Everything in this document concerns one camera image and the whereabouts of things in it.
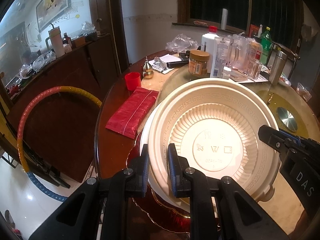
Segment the white plastic bowl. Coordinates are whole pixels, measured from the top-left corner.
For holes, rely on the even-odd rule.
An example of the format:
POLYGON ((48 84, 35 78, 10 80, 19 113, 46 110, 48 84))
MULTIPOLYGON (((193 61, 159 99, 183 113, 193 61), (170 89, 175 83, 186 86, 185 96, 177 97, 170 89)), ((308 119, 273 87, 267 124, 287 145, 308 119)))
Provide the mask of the white plastic bowl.
POLYGON ((189 211, 176 198, 167 162, 169 144, 206 176, 232 177, 256 201, 273 197, 280 159, 258 137, 277 128, 267 105, 250 89, 223 79, 198 79, 172 91, 149 116, 141 137, 150 156, 149 185, 166 203, 189 211))

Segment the silver round turntable disc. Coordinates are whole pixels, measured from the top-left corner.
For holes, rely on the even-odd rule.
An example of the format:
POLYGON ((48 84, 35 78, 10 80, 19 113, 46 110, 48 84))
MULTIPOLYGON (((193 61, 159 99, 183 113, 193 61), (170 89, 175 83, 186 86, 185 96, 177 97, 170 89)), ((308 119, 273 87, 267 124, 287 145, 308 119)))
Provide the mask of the silver round turntable disc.
POLYGON ((296 132, 298 125, 293 114, 284 107, 278 107, 276 111, 280 121, 285 125, 285 127, 291 132, 296 132))

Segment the gold glitter round placemat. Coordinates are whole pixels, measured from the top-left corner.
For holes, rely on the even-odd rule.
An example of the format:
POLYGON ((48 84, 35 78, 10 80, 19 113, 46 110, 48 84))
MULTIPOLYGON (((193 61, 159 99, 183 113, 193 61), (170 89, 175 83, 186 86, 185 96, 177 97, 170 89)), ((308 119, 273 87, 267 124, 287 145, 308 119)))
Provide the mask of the gold glitter round placemat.
MULTIPOLYGON (((260 90, 257 92, 257 95, 263 100, 264 103, 267 103, 267 100, 270 97, 269 95, 272 93, 274 93, 274 92, 260 90)), ((296 136, 301 136, 301 137, 305 137, 305 138, 309 136, 308 129, 307 129, 302 117, 287 100, 285 100, 284 98, 282 98, 278 94, 274 93, 273 99, 272 99, 271 103, 268 105, 268 107, 271 110, 272 114, 274 115, 274 118, 276 119, 276 122, 277 122, 279 128, 281 128, 287 132, 290 132, 296 136), (285 127, 285 125, 280 121, 280 119, 277 115, 277 111, 276 111, 278 107, 284 107, 285 109, 287 109, 289 112, 291 112, 293 114, 293 116, 297 122, 297 125, 298 125, 298 129, 296 132, 289 131, 285 127)))

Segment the red tissue packet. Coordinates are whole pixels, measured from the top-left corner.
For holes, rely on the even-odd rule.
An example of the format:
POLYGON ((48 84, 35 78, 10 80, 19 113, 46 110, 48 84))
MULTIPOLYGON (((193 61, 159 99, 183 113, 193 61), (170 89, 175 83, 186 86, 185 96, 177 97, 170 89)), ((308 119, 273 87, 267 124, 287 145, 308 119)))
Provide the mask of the red tissue packet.
POLYGON ((157 96, 158 91, 137 87, 111 116, 105 128, 134 139, 139 125, 155 104, 157 96))

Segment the clear plastic food container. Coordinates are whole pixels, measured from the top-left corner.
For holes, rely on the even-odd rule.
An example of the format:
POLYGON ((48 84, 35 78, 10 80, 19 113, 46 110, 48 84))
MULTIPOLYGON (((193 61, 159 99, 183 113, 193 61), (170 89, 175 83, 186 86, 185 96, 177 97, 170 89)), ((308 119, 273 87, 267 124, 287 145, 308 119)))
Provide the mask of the clear plastic food container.
POLYGON ((312 97, 310 92, 300 82, 297 83, 296 92, 304 99, 305 102, 308 102, 312 97))

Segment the blue white food plate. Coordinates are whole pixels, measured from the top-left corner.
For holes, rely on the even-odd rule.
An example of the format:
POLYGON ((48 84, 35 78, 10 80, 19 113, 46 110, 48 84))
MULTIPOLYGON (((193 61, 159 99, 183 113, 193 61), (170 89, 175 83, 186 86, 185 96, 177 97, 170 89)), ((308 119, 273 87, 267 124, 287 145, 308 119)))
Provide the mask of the blue white food plate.
POLYGON ((281 74, 278 83, 284 87, 291 87, 291 82, 284 73, 281 74))

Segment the small glass liquor bottle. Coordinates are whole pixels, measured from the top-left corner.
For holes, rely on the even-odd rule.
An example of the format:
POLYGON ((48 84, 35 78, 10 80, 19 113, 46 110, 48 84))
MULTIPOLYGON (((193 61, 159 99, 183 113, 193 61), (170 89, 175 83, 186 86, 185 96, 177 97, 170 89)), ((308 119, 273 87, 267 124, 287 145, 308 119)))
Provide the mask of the small glass liquor bottle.
POLYGON ((259 60, 255 60, 248 69, 248 76, 251 79, 256 80, 260 75, 262 66, 263 64, 259 60))

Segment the steel thermos flask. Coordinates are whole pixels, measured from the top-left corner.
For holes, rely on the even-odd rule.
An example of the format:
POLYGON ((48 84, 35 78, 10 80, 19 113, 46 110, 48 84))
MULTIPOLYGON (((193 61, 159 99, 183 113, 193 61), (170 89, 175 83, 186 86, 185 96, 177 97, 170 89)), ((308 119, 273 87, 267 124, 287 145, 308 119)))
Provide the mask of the steel thermos flask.
POLYGON ((277 51, 272 64, 268 80, 273 86, 276 86, 287 62, 287 55, 282 51, 277 51))

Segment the white small pill bottle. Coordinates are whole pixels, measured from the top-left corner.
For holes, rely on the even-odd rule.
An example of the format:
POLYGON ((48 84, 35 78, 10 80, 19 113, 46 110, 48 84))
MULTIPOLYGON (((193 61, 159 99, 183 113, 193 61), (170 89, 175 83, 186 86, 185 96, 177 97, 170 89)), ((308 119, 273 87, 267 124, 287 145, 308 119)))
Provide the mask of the white small pill bottle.
POLYGON ((231 68, 224 66, 222 71, 222 78, 228 80, 231 77, 231 68))

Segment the red plastic cup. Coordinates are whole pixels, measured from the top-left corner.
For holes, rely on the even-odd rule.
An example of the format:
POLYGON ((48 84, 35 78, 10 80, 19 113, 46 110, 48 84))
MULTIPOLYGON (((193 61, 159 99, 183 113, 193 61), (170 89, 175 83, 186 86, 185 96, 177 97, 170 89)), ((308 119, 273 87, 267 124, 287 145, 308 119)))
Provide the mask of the red plastic cup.
POLYGON ((126 87, 129 91, 134 91, 137 87, 141 87, 141 79, 139 72, 130 72, 125 75, 126 87))

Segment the small gold gourd ornament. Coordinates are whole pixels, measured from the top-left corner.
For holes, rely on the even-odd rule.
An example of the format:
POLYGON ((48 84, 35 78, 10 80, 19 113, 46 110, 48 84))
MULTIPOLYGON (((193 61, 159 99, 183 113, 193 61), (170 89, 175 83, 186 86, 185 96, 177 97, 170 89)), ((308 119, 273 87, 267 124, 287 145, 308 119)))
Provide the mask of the small gold gourd ornament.
POLYGON ((143 65, 143 77, 146 79, 151 79, 154 75, 152 65, 149 63, 148 58, 145 57, 145 62, 143 65))

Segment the bagged red can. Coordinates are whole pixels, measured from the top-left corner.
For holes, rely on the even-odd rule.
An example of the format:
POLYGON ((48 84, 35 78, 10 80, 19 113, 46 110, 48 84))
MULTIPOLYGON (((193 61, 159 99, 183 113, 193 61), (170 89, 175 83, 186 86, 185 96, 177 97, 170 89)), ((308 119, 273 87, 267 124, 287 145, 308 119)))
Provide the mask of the bagged red can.
POLYGON ((254 39, 251 39, 246 54, 246 63, 248 68, 252 68, 253 64, 261 58, 263 47, 260 43, 256 42, 254 39))

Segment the black remote control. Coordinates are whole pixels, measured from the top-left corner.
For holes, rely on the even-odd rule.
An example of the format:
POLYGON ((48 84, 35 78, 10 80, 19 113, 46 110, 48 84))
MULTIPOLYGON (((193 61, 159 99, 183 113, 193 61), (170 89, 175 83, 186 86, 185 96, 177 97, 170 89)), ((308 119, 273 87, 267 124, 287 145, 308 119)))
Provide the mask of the black remote control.
POLYGON ((174 69, 174 68, 180 68, 185 66, 186 64, 188 64, 189 61, 185 60, 185 61, 174 61, 174 62, 167 62, 167 68, 168 69, 174 69))

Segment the green soda bottle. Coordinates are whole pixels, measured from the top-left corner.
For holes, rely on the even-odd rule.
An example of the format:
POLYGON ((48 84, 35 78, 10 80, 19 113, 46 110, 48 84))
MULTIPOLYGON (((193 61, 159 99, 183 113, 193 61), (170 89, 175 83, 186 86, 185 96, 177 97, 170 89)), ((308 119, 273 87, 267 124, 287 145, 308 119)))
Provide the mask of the green soda bottle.
POLYGON ((264 65, 267 65, 267 59, 272 46, 272 39, 270 34, 270 27, 266 27, 266 30, 260 35, 261 45, 263 48, 260 62, 264 65))

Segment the clear glass pitcher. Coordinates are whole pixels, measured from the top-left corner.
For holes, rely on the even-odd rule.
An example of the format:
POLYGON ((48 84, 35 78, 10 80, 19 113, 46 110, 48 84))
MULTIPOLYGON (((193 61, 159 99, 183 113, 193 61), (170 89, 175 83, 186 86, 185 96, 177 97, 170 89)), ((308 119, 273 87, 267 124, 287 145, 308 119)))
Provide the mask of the clear glass pitcher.
POLYGON ((244 37, 241 34, 233 34, 229 44, 228 56, 226 64, 229 68, 237 69, 241 72, 246 72, 247 63, 246 56, 249 44, 253 41, 252 38, 244 37))

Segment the brown lidded jar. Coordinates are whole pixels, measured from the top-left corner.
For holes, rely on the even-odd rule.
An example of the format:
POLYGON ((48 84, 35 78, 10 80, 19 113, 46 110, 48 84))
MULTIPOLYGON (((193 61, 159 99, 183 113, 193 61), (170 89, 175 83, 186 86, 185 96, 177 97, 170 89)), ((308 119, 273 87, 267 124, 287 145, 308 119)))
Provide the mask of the brown lidded jar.
POLYGON ((188 72, 197 77, 207 76, 207 64, 210 54, 206 51, 191 50, 189 54, 188 72))

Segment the crumpled clear plastic bag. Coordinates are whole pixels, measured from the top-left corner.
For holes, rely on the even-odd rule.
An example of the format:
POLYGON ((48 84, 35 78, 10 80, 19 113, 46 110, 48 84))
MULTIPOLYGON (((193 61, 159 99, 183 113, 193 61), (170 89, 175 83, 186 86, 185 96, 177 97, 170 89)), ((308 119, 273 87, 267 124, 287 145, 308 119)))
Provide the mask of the crumpled clear plastic bag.
POLYGON ((188 50, 197 50, 199 44, 193 38, 178 34, 171 42, 167 42, 165 49, 175 53, 184 53, 188 50))

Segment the white bottle red cap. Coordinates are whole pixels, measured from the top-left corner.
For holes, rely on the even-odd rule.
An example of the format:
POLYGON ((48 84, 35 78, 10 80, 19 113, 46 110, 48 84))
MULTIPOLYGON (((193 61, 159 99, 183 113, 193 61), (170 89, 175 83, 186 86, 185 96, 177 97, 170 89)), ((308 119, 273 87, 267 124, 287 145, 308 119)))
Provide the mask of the white bottle red cap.
POLYGON ((202 35, 201 50, 210 54, 207 73, 210 77, 222 78, 227 66, 227 57, 231 39, 217 34, 217 27, 210 25, 209 32, 202 35))

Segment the multicoloured hula hoop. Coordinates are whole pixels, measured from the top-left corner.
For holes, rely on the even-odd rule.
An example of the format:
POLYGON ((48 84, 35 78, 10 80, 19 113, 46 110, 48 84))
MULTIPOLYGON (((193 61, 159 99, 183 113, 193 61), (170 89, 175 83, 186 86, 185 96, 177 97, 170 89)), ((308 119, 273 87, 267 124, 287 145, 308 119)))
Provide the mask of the multicoloured hula hoop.
POLYGON ((45 195, 59 202, 67 198, 44 186, 31 171, 23 143, 48 162, 49 176, 60 174, 82 182, 93 161, 94 126, 102 102, 91 93, 72 86, 57 86, 36 96, 22 113, 17 129, 18 154, 25 173, 45 195))

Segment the white roll on sill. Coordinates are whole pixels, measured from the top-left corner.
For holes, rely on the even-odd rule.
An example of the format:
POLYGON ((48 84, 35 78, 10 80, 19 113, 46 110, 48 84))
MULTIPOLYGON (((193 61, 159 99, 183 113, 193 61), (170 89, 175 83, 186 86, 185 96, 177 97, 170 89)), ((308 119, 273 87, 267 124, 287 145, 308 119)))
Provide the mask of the white roll on sill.
POLYGON ((228 18, 228 10, 226 8, 223 8, 222 9, 220 29, 226 30, 227 18, 228 18))

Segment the framed wall painting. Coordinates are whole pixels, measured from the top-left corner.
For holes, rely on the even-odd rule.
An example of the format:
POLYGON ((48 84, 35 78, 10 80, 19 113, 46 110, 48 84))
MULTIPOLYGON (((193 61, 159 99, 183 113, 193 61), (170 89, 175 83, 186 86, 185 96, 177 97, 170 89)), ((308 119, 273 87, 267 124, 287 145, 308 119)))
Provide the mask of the framed wall painting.
POLYGON ((43 31, 53 24, 66 9, 70 7, 70 0, 40 0, 36 6, 36 19, 38 31, 43 31))

